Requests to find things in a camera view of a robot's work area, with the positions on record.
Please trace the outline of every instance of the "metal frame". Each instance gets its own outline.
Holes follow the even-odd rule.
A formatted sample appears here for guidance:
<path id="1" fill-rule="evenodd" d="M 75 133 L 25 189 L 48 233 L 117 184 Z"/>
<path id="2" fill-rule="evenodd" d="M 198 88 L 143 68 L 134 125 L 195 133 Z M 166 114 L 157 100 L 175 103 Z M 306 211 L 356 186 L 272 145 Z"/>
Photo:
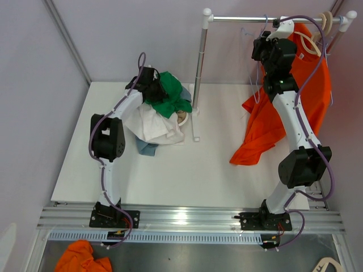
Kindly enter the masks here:
<path id="1" fill-rule="evenodd" d="M 319 185 L 307 191 L 321 196 Z M 354 268 L 345 241 L 345 228 L 339 212 L 327 211 L 324 202 L 309 202 L 311 210 L 304 211 L 305 234 L 332 234 L 343 267 Z M 26 272 L 38 271 L 48 240 L 106 241 L 108 231 L 88 226 L 93 203 L 50 203 L 43 208 L 37 226 L 37 238 Z M 241 211 L 257 209 L 203 208 L 123 205 L 124 209 L 141 212 L 139 229 L 132 231 L 129 243 L 194 243 L 194 244 L 260 244 L 261 235 L 271 231 L 241 231 L 240 222 L 233 216 Z M 291 214 L 292 232 L 297 233 L 302 219 Z"/>
<path id="2" fill-rule="evenodd" d="M 79 71 L 82 73 L 83 77 L 85 78 L 88 85 L 91 84 L 92 80 L 90 75 L 75 47 L 69 32 L 64 25 L 61 15 L 59 14 L 56 5 L 53 3 L 53 0 L 42 0 L 45 8 L 49 12 L 50 17 L 53 19 L 55 26 L 57 27 L 59 34 L 61 35 L 64 43 L 66 44 L 68 51 L 74 60 L 75 64 L 77 65 Z"/>

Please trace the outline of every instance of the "metal rod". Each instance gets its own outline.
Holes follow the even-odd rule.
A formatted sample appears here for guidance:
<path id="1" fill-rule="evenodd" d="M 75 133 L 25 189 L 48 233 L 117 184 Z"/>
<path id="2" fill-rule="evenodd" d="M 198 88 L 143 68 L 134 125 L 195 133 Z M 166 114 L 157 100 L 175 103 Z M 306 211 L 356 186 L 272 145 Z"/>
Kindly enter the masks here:
<path id="1" fill-rule="evenodd" d="M 338 31 L 338 33 L 335 35 L 335 37 L 333 38 L 333 40 L 331 41 L 330 45 L 327 48 L 328 54 L 331 54 L 333 52 L 335 46 L 337 45 L 337 43 L 339 42 L 344 33 L 345 32 Z"/>
<path id="2" fill-rule="evenodd" d="M 64 25 L 62 17 L 57 10 L 57 7 L 54 5 L 52 0 L 43 0 L 43 3 L 45 8 L 48 10 L 50 17 L 53 19 L 54 24 L 56 25 L 64 43 L 66 44 L 68 51 L 71 54 L 75 64 L 79 68 L 80 72 L 82 73 L 88 85 L 90 85 L 92 82 L 90 75 L 73 43 L 72 38 L 68 33 L 67 28 Z"/>
<path id="3" fill-rule="evenodd" d="M 272 23 L 276 18 L 268 17 L 267 22 Z M 323 23 L 322 18 L 314 18 L 317 23 Z M 311 23 L 306 19 L 293 19 L 295 23 Z M 214 16 L 212 22 L 241 22 L 241 23 L 265 23 L 266 17 L 225 17 Z M 340 18 L 334 17 L 333 24 L 340 24 Z"/>
<path id="4" fill-rule="evenodd" d="M 338 11 L 340 10 L 340 8 L 344 2 L 345 2 L 345 0 L 336 0 L 334 2 L 334 4 L 332 5 L 332 7 L 330 9 L 333 16 L 336 16 L 338 14 Z"/>
<path id="5" fill-rule="evenodd" d="M 203 60 L 204 60 L 204 51 L 205 51 L 205 43 L 206 43 L 206 34 L 208 29 L 202 28 L 202 34 L 200 37 L 200 46 L 199 46 L 199 56 L 198 56 L 198 64 L 197 64 L 197 73 L 195 76 L 195 85 L 194 85 L 194 94 L 193 94 L 193 109 L 196 109 L 198 106 L 198 97 L 199 97 L 199 89 L 200 89 L 200 78 L 202 74 L 203 68 Z"/>

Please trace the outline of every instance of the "orange shirt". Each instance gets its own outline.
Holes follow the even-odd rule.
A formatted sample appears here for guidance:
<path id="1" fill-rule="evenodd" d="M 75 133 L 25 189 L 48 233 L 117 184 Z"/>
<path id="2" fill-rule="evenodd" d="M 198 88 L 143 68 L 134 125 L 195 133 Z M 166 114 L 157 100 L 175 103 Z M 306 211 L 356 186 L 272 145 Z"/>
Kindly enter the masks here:
<path id="1" fill-rule="evenodd" d="M 294 30 L 304 33 L 308 37 L 311 36 L 304 24 L 295 24 Z M 289 37 L 289 40 L 294 41 L 297 45 L 297 55 L 292 64 L 291 73 L 300 87 L 315 69 L 319 57 L 304 50 L 300 35 L 294 33 Z M 319 133 L 330 104 L 330 92 L 330 75 L 324 59 L 301 93 L 303 109 L 316 135 Z M 256 104 L 254 97 L 251 96 L 242 105 L 251 116 L 248 120 L 243 144 L 235 152 L 230 163 L 239 165 L 257 164 L 261 154 L 274 147 L 275 143 L 286 135 L 280 116 L 270 103 L 263 88 L 260 89 L 260 94 L 260 103 Z"/>
<path id="2" fill-rule="evenodd" d="M 94 260 L 93 249 L 88 241 L 70 244 L 57 263 L 54 272 L 112 272 L 109 259 Z"/>

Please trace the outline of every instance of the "beige object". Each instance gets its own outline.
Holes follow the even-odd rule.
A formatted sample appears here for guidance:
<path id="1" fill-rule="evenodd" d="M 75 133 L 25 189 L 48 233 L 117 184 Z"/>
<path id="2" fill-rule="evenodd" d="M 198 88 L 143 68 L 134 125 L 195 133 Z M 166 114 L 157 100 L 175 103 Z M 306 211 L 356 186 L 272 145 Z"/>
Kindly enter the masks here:
<path id="1" fill-rule="evenodd" d="M 322 30 L 324 31 L 324 36 L 326 37 L 330 33 L 331 28 L 333 26 L 333 15 L 330 11 L 325 11 L 324 13 L 320 13 L 319 16 L 323 20 Z M 321 39 L 321 37 L 322 37 L 322 35 L 320 34 L 319 31 L 314 32 L 313 35 L 311 35 L 311 38 L 308 38 L 306 35 L 303 35 L 302 33 L 299 33 L 299 32 L 295 32 L 295 33 L 299 34 L 301 36 L 302 46 L 308 53 L 313 54 L 313 55 L 318 55 L 318 57 L 320 57 L 322 55 L 322 52 L 319 50 L 319 48 L 316 45 L 316 42 L 319 39 Z M 309 49 L 306 46 L 304 38 L 311 44 L 311 46 L 313 47 L 313 50 Z"/>
<path id="2" fill-rule="evenodd" d="M 325 11 L 324 13 L 320 13 L 319 16 L 325 18 L 323 19 L 322 30 L 324 30 L 324 36 L 327 37 L 333 26 L 333 15 L 330 11 Z M 318 31 L 312 35 L 311 39 L 313 40 L 313 42 L 317 42 L 321 37 L 322 35 Z"/>
<path id="3" fill-rule="evenodd" d="M 185 120 L 185 118 L 187 118 L 187 113 L 183 110 L 177 111 L 176 115 L 178 115 L 178 124 L 182 123 Z"/>
<path id="4" fill-rule="evenodd" d="M 342 266 L 330 257 L 322 258 L 314 268 L 313 272 L 325 272 L 329 264 L 332 264 L 335 267 L 336 272 L 343 272 Z"/>
<path id="5" fill-rule="evenodd" d="M 307 51 L 308 53 L 313 54 L 313 55 L 318 55 L 318 57 L 320 57 L 322 55 L 322 52 L 319 50 L 318 46 L 311 40 L 311 38 L 306 36 L 304 33 L 301 33 L 298 31 L 295 31 L 294 33 L 301 36 L 301 44 L 304 47 L 305 51 Z M 306 39 L 311 44 L 311 46 L 314 48 L 315 51 L 309 49 L 306 46 L 304 39 Z"/>

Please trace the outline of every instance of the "metal bracket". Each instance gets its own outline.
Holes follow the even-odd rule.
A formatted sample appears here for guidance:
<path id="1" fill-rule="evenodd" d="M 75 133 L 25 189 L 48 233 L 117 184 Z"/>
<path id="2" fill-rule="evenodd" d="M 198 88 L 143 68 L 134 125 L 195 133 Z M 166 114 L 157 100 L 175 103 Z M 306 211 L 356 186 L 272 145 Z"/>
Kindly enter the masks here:
<path id="1" fill-rule="evenodd" d="M 293 229 L 290 215 L 288 213 L 271 214 L 266 200 L 262 202 L 258 212 L 240 212 L 234 218 L 239 219 L 242 231 L 278 231 L 278 224 L 281 224 L 285 231 Z"/>
<path id="2" fill-rule="evenodd" d="M 132 228 L 138 228 L 140 211 L 127 210 L 125 212 L 132 218 Z M 97 202 L 92 210 L 89 226 L 91 228 L 129 228 L 128 222 L 124 219 L 129 220 L 126 215 L 115 208 Z"/>
<path id="3" fill-rule="evenodd" d="M 280 26 L 276 31 L 272 32 L 266 40 L 272 40 L 274 38 L 287 39 L 292 33 L 294 33 L 294 21 L 287 20 L 280 23 Z"/>

